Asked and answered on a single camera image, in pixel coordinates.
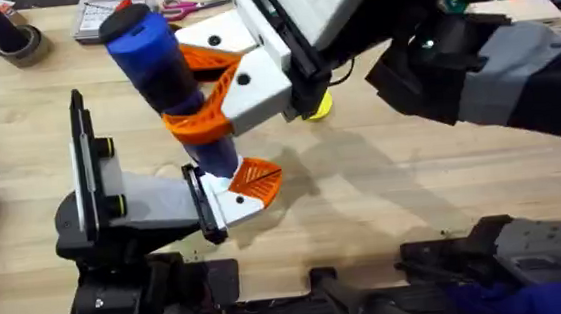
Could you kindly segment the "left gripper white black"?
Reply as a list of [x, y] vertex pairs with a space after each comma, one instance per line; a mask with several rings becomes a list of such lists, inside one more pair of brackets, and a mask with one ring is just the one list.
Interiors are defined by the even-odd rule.
[[[56, 254], [81, 268], [134, 265], [155, 250], [200, 233], [221, 244], [227, 230], [266, 209], [257, 197], [229, 190], [229, 179], [187, 164], [181, 179], [121, 169], [119, 155], [94, 154], [88, 143], [69, 145], [74, 189], [55, 214]], [[281, 172], [277, 164], [243, 158], [237, 184]]]

